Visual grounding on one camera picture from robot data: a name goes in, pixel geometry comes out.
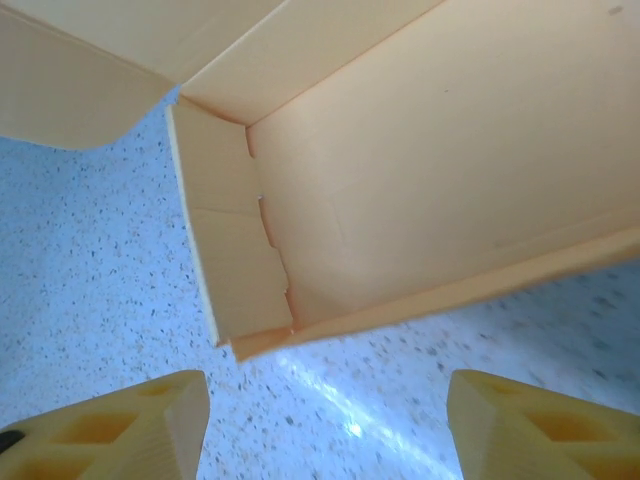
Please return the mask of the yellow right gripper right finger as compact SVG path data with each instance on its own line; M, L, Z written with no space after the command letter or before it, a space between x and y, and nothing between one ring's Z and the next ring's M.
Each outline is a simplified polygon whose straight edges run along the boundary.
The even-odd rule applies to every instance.
M628 412L461 369L447 417L466 479L639 476L639 418Z

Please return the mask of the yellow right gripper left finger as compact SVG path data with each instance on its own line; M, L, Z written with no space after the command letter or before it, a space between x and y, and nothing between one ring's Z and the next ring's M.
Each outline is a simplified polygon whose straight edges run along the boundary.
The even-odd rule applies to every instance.
M183 370L1 430L4 479L194 479L209 420L200 370Z

